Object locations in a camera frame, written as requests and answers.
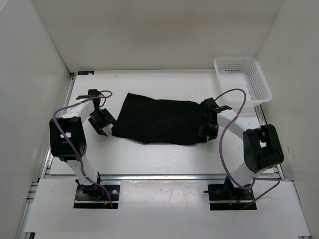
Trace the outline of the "black shorts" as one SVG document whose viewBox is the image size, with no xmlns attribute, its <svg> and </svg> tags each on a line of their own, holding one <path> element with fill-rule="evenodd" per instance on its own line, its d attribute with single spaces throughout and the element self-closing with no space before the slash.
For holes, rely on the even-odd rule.
<svg viewBox="0 0 319 239">
<path fill-rule="evenodd" d="M 142 144 L 195 145 L 207 142 L 199 135 L 203 117 L 196 102 L 155 100 L 128 93 L 112 135 Z"/>
</svg>

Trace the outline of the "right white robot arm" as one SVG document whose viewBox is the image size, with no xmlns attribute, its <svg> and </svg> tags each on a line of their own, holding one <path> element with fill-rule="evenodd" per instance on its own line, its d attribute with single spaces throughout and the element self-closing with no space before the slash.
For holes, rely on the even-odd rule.
<svg viewBox="0 0 319 239">
<path fill-rule="evenodd" d="M 283 162 L 283 151 L 273 125 L 253 123 L 229 106 L 219 106 L 213 98 L 204 100 L 200 106 L 204 113 L 198 133 L 200 142 L 216 139 L 219 127 L 224 128 L 219 138 L 219 155 L 230 180 L 224 186 L 226 197 L 237 198 L 242 189 L 251 188 L 264 171 Z M 228 170 L 222 152 L 222 141 L 227 130 L 243 141 L 244 162 L 233 172 Z"/>
</svg>

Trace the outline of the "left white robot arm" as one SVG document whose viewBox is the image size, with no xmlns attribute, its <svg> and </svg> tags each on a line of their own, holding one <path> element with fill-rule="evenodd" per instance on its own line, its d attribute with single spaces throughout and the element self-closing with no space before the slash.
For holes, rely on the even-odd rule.
<svg viewBox="0 0 319 239">
<path fill-rule="evenodd" d="M 74 104 L 57 109 L 49 122 L 51 154 L 73 170 L 79 187 L 87 190 L 93 199 L 103 197 L 105 188 L 99 172 L 86 157 L 83 123 L 88 121 L 98 135 L 107 136 L 104 129 L 114 125 L 116 120 L 102 107 L 112 95 L 109 90 L 90 89 L 86 95 L 78 96 Z"/>
</svg>

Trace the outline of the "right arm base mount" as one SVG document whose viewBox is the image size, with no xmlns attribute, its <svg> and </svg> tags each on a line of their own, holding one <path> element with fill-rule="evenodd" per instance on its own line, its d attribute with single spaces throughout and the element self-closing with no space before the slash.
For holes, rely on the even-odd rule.
<svg viewBox="0 0 319 239">
<path fill-rule="evenodd" d="M 203 191 L 209 197 L 211 211 L 257 210 L 252 189 L 229 188 L 226 184 L 208 184 Z"/>
</svg>

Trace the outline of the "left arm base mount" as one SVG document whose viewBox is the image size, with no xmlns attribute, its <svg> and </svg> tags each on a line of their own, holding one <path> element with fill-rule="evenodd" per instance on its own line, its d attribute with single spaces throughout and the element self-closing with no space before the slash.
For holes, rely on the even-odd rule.
<svg viewBox="0 0 319 239">
<path fill-rule="evenodd" d="M 75 209 L 117 209 L 119 206 L 120 185 L 103 185 L 109 194 L 96 185 L 81 185 L 76 179 L 73 208 Z"/>
</svg>

